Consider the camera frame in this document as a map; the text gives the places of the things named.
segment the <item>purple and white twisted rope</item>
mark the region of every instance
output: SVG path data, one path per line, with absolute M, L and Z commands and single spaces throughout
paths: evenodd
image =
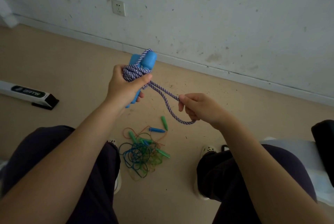
M 136 62 L 136 64 L 134 65 L 127 65 L 123 68 L 123 78 L 127 81 L 127 82 L 131 82 L 135 79 L 137 79 L 138 77 L 143 76 L 144 74 L 149 74 L 152 72 L 152 70 L 148 70 L 148 69 L 144 69 L 144 68 L 140 68 L 138 67 L 139 63 L 141 62 L 141 60 L 145 57 L 145 55 L 147 54 L 148 51 L 152 51 L 152 49 L 146 49 L 141 56 L 139 57 L 138 61 Z M 157 91 L 162 98 L 165 100 L 165 104 L 167 106 L 168 111 L 170 112 L 170 114 L 173 116 L 174 119 L 176 119 L 177 121 L 179 121 L 182 124 L 185 125 L 191 125 L 194 124 L 196 121 L 183 121 L 181 119 L 179 119 L 174 112 L 172 111 L 172 109 L 169 106 L 168 100 L 165 97 L 165 95 L 162 93 L 165 92 L 166 94 L 170 95 L 171 97 L 173 97 L 176 101 L 180 101 L 179 98 L 177 96 L 174 96 L 172 93 L 170 93 L 169 91 L 167 91 L 165 88 L 159 86 L 158 84 L 156 84 L 155 82 L 150 81 L 148 84 L 146 84 L 144 87 L 142 87 L 142 89 L 145 89 L 147 86 L 150 86 L 152 89 L 154 89 L 155 91 Z

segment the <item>hand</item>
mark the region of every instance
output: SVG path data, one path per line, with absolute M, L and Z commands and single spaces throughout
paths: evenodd
M 132 82 L 127 82 L 123 78 L 122 69 L 125 65 L 114 66 L 113 77 L 110 80 L 108 94 L 106 96 L 106 101 L 113 102 L 119 106 L 119 108 L 124 108 L 130 104 L 135 97 L 137 91 L 147 84 L 151 78 L 151 74 L 145 74 L 140 78 Z M 140 98 L 144 97 L 144 93 L 140 92 L 137 98 L 137 102 Z
M 179 96 L 179 111 L 186 106 L 186 113 L 191 120 L 203 120 L 218 129 L 225 110 L 213 99 L 203 93 L 191 93 Z

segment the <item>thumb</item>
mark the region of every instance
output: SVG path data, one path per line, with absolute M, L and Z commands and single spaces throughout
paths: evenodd
M 131 84 L 136 87 L 136 89 L 140 89 L 145 84 L 147 84 L 152 79 L 152 74 L 145 74 L 136 80 L 132 81 Z
M 189 97 L 185 96 L 185 95 L 179 95 L 179 100 L 182 104 L 184 104 L 186 107 L 188 107 L 189 109 L 195 111 L 196 110 L 196 104 L 197 102 L 190 99 Z

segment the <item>beige floor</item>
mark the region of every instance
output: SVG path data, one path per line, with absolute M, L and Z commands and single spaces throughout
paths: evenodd
M 0 159 L 7 159 L 20 141 L 40 126 L 76 127 L 103 100 L 115 64 L 130 54 L 27 26 L 0 28 L 0 79 L 52 93 L 60 99 L 53 111 L 0 95 Z M 205 92 L 245 123 L 258 139 L 266 136 L 313 140 L 311 126 L 334 119 L 329 107 L 157 62 L 153 80 L 174 94 Z M 120 223 L 211 223 L 219 203 L 200 201 L 192 193 L 196 164 L 205 143 L 224 139 L 206 123 L 182 125 L 169 115 L 161 96 L 147 89 L 142 102 L 131 105 L 112 137 L 126 142 L 125 127 L 162 127 L 169 134 L 163 150 L 171 158 L 145 179 L 134 182 L 122 166 L 123 185 L 114 208 Z M 177 115 L 177 103 L 170 100 Z

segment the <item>forearm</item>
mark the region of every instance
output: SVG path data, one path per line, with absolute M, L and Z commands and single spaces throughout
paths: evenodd
M 119 110 L 101 104 L 0 201 L 0 223 L 65 223 Z
M 238 164 L 262 223 L 332 223 L 236 118 L 226 112 L 219 130 Z

